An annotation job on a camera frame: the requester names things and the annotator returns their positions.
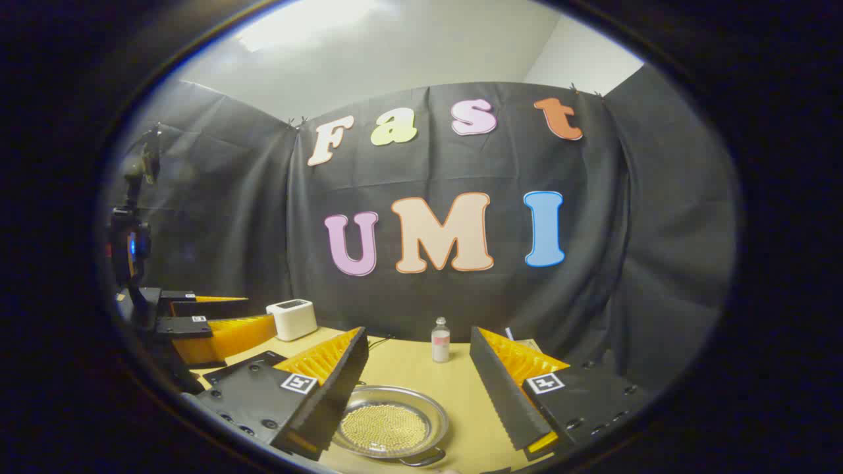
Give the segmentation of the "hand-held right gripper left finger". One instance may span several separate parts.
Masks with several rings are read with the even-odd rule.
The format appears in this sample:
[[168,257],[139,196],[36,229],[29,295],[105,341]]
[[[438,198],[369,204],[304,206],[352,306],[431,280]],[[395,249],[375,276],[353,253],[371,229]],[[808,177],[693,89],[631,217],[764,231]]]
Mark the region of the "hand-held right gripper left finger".
[[241,364],[196,405],[257,443],[318,461],[369,356],[367,330],[341,333],[283,362]]

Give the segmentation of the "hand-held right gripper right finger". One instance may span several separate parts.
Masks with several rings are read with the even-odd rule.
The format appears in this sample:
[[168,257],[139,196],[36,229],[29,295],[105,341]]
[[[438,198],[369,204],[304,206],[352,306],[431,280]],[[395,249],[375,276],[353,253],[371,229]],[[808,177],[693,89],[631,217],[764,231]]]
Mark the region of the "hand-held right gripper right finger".
[[530,461],[561,454],[633,418],[649,392],[594,364],[568,364],[481,327],[470,357],[512,446]]

